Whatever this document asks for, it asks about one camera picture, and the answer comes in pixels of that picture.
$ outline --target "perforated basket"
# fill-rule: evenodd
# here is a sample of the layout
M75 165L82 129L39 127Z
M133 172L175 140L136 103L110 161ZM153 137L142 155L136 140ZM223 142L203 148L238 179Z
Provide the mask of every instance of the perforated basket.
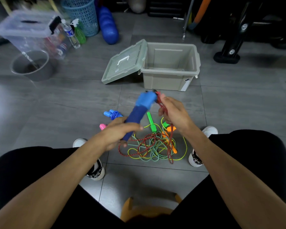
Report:
M90 37L98 33L99 25L94 0L61 0L61 6L72 20L80 19L85 36Z

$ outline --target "person's left arm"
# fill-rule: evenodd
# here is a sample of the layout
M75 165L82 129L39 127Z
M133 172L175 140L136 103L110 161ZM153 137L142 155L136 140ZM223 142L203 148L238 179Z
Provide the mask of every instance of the person's left arm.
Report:
M50 228L97 159L126 133L141 129L139 124L123 123L125 119L112 121L65 161L16 195L0 210L0 229Z

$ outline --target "bolt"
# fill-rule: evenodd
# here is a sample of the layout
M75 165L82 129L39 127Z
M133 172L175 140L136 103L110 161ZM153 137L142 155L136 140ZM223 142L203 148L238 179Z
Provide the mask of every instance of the bolt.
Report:
M247 23L242 25L242 30L246 30L247 28L248 28L248 24Z

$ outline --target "hand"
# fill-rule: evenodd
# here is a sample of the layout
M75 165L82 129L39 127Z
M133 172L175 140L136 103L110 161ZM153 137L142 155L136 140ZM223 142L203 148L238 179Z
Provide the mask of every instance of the hand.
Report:
M159 108L159 116L164 116L166 123L173 124L180 133L185 134L193 127L194 122L191 120L183 104L172 97L167 97L164 94L160 95L162 103L167 108L168 115L164 113L162 108Z
M127 117L114 119L105 129L96 135L105 144L105 151L113 149L126 133L143 130L143 127L137 123L124 123L126 119Z

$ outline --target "yellow stool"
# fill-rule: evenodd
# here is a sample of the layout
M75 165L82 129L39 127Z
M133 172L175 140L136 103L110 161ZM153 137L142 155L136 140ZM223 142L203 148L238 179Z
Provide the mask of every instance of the yellow stool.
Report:
M182 201L178 194L175 194L175 200L178 204ZM126 200L123 205L121 217L122 221L127 222L135 216L142 215L147 218L153 218L158 215L170 215L172 213L172 209L161 206L136 206L133 208L133 197L130 197Z

